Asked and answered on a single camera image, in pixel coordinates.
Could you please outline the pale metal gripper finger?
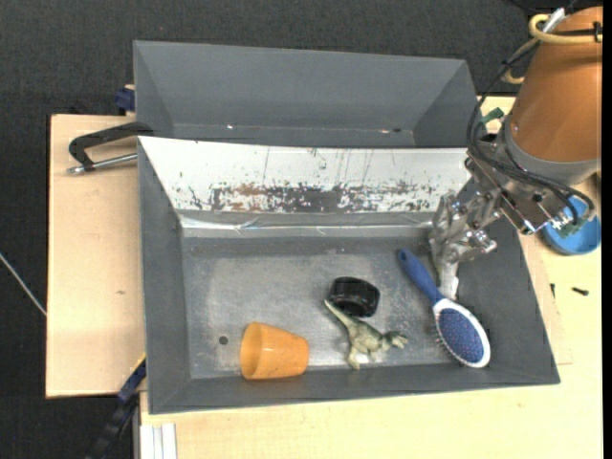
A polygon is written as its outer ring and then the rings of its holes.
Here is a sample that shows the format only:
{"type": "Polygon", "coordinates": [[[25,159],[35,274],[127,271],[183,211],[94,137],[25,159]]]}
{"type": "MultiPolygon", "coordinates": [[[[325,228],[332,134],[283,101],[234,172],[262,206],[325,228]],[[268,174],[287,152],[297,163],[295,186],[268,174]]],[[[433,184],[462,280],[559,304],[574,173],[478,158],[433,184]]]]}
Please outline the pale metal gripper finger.
{"type": "Polygon", "coordinates": [[[432,219],[428,242],[439,278],[451,276],[466,249],[467,209],[453,193],[444,194],[432,219]]]}
{"type": "Polygon", "coordinates": [[[459,265],[496,248],[497,243],[482,229],[468,230],[445,241],[439,254],[439,290],[442,295],[455,300],[459,265]]]}

